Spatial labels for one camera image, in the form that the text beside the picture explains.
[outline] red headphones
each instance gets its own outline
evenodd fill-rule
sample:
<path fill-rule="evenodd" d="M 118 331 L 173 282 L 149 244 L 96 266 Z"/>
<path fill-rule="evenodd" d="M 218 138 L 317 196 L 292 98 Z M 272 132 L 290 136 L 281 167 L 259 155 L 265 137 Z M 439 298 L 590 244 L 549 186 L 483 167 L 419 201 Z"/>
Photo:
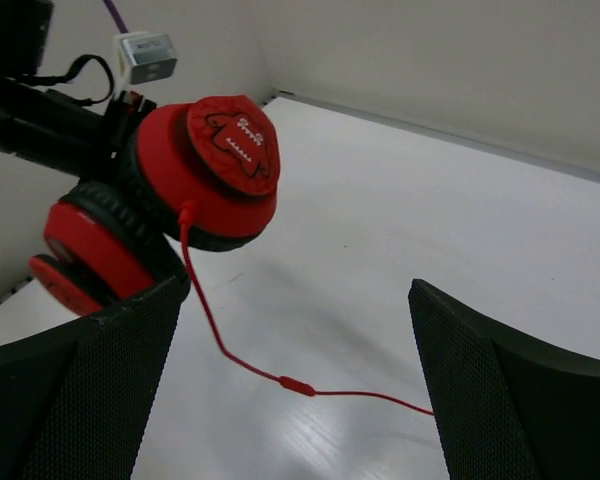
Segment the red headphones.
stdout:
<path fill-rule="evenodd" d="M 80 183 L 51 208 L 44 238 L 53 256 L 29 261 L 42 285 L 78 315 L 173 275 L 187 277 L 163 236 L 179 238 L 185 202 L 198 207 L 189 245 L 214 252 L 250 242 L 275 212 L 276 132 L 246 96 L 158 108 L 119 158 L 114 186 Z"/>

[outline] headphone cable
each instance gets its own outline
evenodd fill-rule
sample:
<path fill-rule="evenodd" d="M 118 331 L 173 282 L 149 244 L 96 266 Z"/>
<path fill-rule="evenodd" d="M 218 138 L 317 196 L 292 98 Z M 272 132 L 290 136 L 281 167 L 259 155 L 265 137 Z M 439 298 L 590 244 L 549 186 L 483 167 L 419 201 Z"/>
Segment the headphone cable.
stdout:
<path fill-rule="evenodd" d="M 116 27 L 118 27 L 118 31 L 120 33 L 129 33 L 129 28 L 127 28 L 127 24 L 122 19 L 122 15 L 120 15 L 120 12 L 118 11 L 114 1 L 103 0 L 103 2 L 104 6 L 107 7 L 107 10 L 109 11 L 109 15 L 111 15 L 113 22 L 116 24 Z"/>
<path fill-rule="evenodd" d="M 382 400 L 386 400 L 388 402 L 393 402 L 398 405 L 401 405 L 406 408 L 410 408 L 411 410 L 415 410 L 416 412 L 423 413 L 425 415 L 433 416 L 433 411 L 427 410 L 426 408 L 418 407 L 411 403 L 405 402 L 404 400 L 400 400 L 398 398 L 385 395 L 382 393 L 375 392 L 364 392 L 364 391 L 330 391 L 330 390 L 316 390 L 314 387 L 309 385 L 308 383 L 301 382 L 296 380 L 295 378 L 285 377 L 285 376 L 276 376 L 264 370 L 261 370 L 250 363 L 245 362 L 241 358 L 237 357 L 233 353 L 231 353 L 224 344 L 224 340 L 222 339 L 222 335 L 220 334 L 220 330 L 216 323 L 215 317 L 213 316 L 213 312 L 211 311 L 211 307 L 209 306 L 209 302 L 207 301 L 207 297 L 202 289 L 202 285 L 200 284 L 200 280 L 196 274 L 196 271 L 193 267 L 193 263 L 191 262 L 191 257 L 189 255 L 189 229 L 193 226 L 195 217 L 197 215 L 198 207 L 195 202 L 187 201 L 185 202 L 180 209 L 180 216 L 178 218 L 178 224 L 180 225 L 180 244 L 182 247 L 182 256 L 184 257 L 184 263 L 187 269 L 187 273 L 189 278 L 191 279 L 191 283 L 193 284 L 196 293 L 198 294 L 198 298 L 200 299 L 200 303 L 202 304 L 202 309 L 204 310 L 205 316 L 207 317 L 207 321 L 209 322 L 209 326 L 211 327 L 211 331 L 213 333 L 213 337 L 215 338 L 216 344 L 218 348 L 222 352 L 222 354 L 231 360 L 234 363 L 237 363 L 241 367 L 249 370 L 260 377 L 266 378 L 267 380 L 271 380 L 273 382 L 278 383 L 282 388 L 286 388 L 287 390 L 291 390 L 293 392 L 299 393 L 301 395 L 305 395 L 307 397 L 335 397 L 335 396 L 355 396 L 355 397 L 374 397 L 380 398 Z"/>
<path fill-rule="evenodd" d="M 80 75 L 84 67 L 91 60 L 98 62 L 98 64 L 102 67 L 102 70 L 107 76 L 107 81 L 109 85 L 109 90 L 107 91 L 106 95 L 99 100 L 93 100 L 91 98 L 73 100 L 73 104 L 79 107 L 91 107 L 93 105 L 98 105 L 99 103 L 106 102 L 113 95 L 113 91 L 115 88 L 115 80 L 113 78 L 113 72 L 111 71 L 111 67 L 109 67 L 107 61 L 100 55 L 80 55 L 69 66 L 69 70 L 67 70 L 67 73 L 65 73 L 64 75 L 55 75 L 49 77 L 38 77 L 35 75 L 20 75 L 14 77 L 14 80 L 24 85 L 28 85 L 30 87 L 53 87 L 59 84 L 68 84 L 75 80 L 78 77 L 78 75 Z"/>

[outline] cartoon character print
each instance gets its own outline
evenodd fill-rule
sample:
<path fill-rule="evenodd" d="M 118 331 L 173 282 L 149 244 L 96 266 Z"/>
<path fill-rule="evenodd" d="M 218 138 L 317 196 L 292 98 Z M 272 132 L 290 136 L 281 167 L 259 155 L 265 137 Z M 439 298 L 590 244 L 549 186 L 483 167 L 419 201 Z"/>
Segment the cartoon character print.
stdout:
<path fill-rule="evenodd" d="M 249 115 L 217 113 L 207 115 L 206 119 L 207 125 L 217 129 L 212 137 L 213 144 L 233 155 L 247 176 L 269 177 L 266 139 Z"/>

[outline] red ear cup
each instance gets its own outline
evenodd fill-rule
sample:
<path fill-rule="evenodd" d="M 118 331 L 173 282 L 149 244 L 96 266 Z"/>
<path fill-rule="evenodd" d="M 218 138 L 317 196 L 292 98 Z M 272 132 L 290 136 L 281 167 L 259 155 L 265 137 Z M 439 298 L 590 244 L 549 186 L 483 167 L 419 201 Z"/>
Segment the red ear cup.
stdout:
<path fill-rule="evenodd" d="M 66 279 L 92 298 L 94 291 L 111 292 L 102 306 L 173 275 L 183 280 L 183 288 L 190 288 L 186 271 L 164 236 L 107 185 L 82 183 L 62 197 L 51 208 L 44 238 L 65 270 L 60 271 L 55 264 L 50 269 L 49 262 L 41 265 L 40 260 L 34 259 L 34 273 L 41 275 L 43 285 L 51 283 L 56 288 L 60 282 L 62 292 L 69 292 L 67 295 L 78 296 Z M 74 274 L 80 272 L 84 282 L 77 284 L 76 276 L 67 274 L 67 269 Z M 48 290 L 57 296 L 52 288 Z M 102 304 L 101 298 L 96 301 Z"/>
<path fill-rule="evenodd" d="M 121 155 L 118 185 L 177 239 L 178 209 L 200 204 L 190 245 L 226 251 L 251 241 L 276 207 L 275 129 L 245 96 L 210 97 L 153 111 Z"/>
<path fill-rule="evenodd" d="M 49 255 L 29 260 L 33 275 L 62 305 L 76 315 L 89 315 L 112 302 L 106 294 Z"/>

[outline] white floor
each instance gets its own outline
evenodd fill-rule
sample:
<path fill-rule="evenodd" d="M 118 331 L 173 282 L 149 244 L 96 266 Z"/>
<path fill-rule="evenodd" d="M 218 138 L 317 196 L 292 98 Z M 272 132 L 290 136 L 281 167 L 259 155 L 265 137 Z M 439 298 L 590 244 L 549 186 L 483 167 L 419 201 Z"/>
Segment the white floor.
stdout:
<path fill-rule="evenodd" d="M 227 344 L 322 389 L 428 406 L 407 293 L 424 278 L 600 358 L 600 185 L 316 107 L 266 107 L 283 156 L 267 232 L 194 252 Z M 67 321 L 36 283 L 0 343 Z M 374 399 L 300 397 L 217 352 L 190 296 L 140 449 L 144 479 L 448 478 L 435 423 Z"/>

